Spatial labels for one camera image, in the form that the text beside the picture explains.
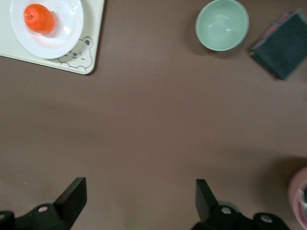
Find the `dark grey folded cloth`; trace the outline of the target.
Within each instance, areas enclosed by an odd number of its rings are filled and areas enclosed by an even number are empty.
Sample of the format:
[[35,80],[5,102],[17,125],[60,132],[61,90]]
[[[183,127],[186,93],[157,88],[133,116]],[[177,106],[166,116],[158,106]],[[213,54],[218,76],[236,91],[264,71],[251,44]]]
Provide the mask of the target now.
[[285,80],[307,57],[307,18],[285,13],[252,47],[251,57],[270,74]]

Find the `orange fruit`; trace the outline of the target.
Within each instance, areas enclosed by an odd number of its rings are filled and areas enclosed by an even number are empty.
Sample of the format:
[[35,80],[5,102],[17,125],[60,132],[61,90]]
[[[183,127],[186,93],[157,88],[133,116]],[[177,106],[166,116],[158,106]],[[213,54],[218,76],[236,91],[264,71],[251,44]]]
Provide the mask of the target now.
[[33,32],[49,34],[55,27],[52,12],[41,4],[30,4],[24,10],[24,22]]

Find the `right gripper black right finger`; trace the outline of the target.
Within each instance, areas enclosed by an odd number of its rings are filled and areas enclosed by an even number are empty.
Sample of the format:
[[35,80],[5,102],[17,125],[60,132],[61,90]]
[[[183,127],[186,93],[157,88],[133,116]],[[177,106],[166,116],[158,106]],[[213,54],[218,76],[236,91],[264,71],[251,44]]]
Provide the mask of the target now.
[[256,213],[249,219],[233,204],[220,204],[203,179],[196,180],[195,205],[200,222],[191,230],[288,230],[288,226],[276,215]]

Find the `cream bear print tray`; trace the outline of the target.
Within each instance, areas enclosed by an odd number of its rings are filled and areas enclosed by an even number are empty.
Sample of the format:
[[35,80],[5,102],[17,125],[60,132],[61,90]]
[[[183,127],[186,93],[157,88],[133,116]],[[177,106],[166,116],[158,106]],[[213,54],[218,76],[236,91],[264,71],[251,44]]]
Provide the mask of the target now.
[[41,58],[31,54],[17,40],[11,24],[11,1],[0,0],[0,57],[83,75],[93,71],[105,0],[81,0],[84,13],[81,36],[71,51],[53,59]]

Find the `pink bowl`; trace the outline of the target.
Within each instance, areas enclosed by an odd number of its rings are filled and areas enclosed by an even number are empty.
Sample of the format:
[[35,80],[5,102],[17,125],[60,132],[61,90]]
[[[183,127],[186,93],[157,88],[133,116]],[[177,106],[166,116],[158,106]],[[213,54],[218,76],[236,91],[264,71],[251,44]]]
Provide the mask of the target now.
[[298,190],[307,188],[307,166],[298,169],[290,178],[288,184],[288,201],[292,211],[304,230],[307,230],[307,213],[305,213],[299,202]]

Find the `white round plate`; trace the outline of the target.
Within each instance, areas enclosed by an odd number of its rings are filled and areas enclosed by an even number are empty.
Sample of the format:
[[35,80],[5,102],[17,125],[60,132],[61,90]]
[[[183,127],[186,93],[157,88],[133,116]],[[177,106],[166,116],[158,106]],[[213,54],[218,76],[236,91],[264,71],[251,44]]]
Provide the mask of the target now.
[[[24,21],[24,10],[41,4],[55,17],[55,28],[49,34],[30,30]],[[11,24],[17,40],[31,54],[46,59],[59,58],[77,44],[84,22],[81,0],[12,0]]]

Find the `light green bowl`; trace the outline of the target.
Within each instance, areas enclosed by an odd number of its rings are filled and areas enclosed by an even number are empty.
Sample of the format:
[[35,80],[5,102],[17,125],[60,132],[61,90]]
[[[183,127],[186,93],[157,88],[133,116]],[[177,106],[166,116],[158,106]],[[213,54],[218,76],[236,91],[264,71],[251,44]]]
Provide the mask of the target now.
[[212,51],[227,51],[245,39],[249,16],[237,0],[214,0],[198,14],[195,31],[200,43]]

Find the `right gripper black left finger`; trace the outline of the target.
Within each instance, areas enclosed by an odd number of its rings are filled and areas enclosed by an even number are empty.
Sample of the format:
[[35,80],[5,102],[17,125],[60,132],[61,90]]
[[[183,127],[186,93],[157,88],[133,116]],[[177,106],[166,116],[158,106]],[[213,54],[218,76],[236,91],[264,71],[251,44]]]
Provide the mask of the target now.
[[76,178],[53,202],[36,206],[15,217],[0,210],[0,230],[71,230],[86,205],[86,178]]

